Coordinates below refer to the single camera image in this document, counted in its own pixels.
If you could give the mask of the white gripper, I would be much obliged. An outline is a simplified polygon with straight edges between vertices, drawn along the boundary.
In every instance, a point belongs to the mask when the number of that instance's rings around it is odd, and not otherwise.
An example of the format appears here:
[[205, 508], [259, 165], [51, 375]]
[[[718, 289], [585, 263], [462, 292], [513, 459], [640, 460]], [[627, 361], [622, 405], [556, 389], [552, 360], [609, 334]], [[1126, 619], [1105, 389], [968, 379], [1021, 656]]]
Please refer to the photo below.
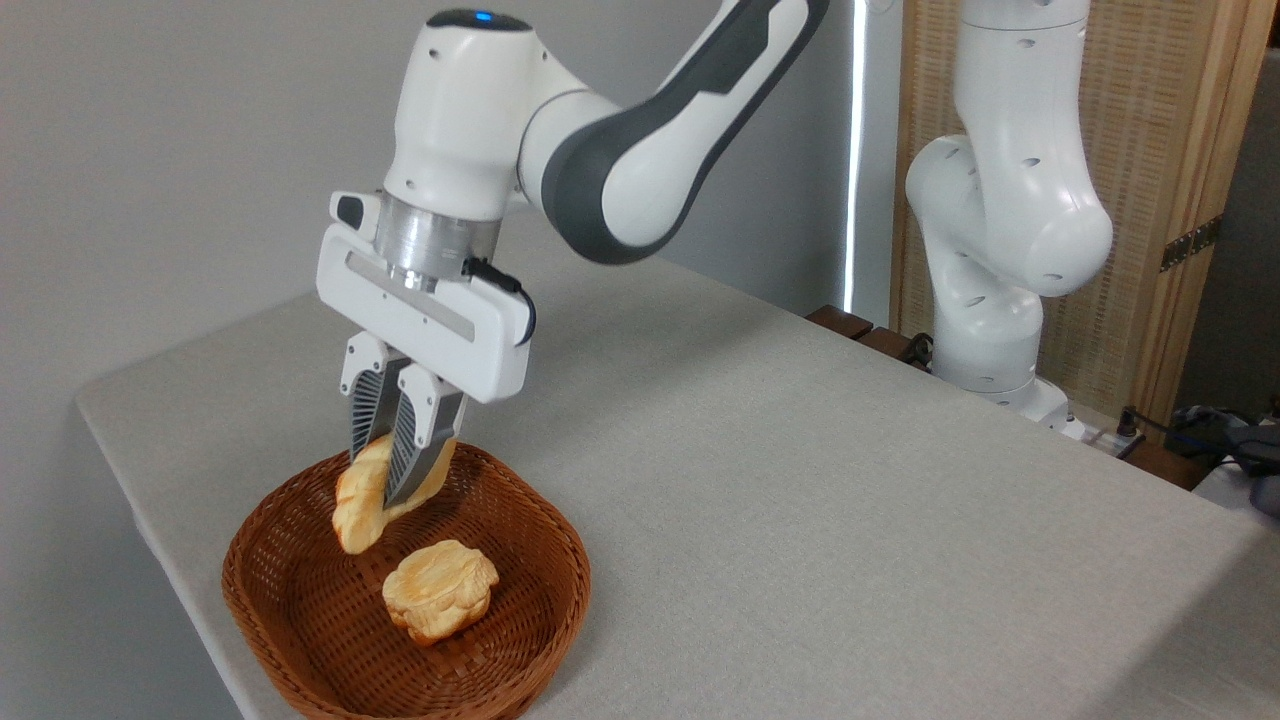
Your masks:
[[394, 278], [372, 246], [378, 204], [370, 193], [330, 196], [334, 222], [316, 287], [325, 305], [371, 333], [348, 338], [340, 374], [349, 460], [392, 432], [384, 505], [396, 506], [424, 484], [456, 436], [465, 393], [489, 404], [522, 389], [530, 306], [481, 277], [438, 281], [431, 292]]

